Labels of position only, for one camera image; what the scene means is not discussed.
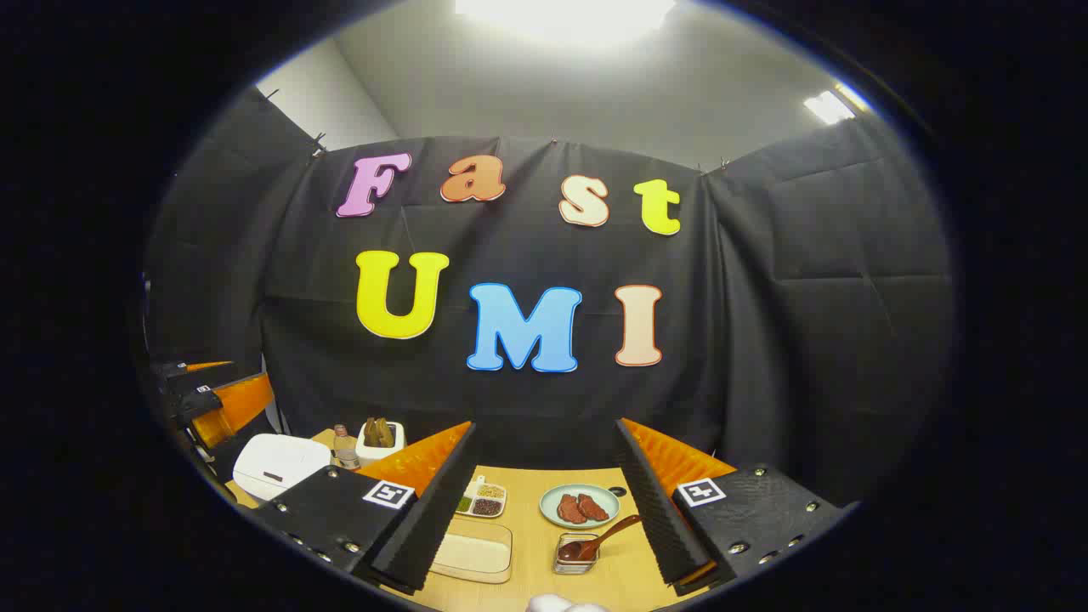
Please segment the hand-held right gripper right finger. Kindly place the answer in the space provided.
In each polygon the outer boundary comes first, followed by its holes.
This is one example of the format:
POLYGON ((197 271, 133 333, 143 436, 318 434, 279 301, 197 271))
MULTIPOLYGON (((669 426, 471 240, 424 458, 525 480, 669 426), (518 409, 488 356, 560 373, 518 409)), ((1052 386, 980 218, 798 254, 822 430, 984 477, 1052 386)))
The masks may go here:
POLYGON ((614 456, 663 582, 677 595, 749 580, 850 515, 786 473, 734 467, 641 423, 615 423, 614 456))

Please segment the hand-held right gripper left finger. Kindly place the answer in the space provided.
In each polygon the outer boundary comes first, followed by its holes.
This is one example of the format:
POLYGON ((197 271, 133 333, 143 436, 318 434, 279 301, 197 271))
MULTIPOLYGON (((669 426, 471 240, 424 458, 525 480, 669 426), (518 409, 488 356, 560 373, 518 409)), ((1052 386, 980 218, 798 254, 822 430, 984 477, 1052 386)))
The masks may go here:
POLYGON ((477 429, 459 423, 358 470, 319 468, 250 518, 357 580, 413 595, 473 477, 477 429))

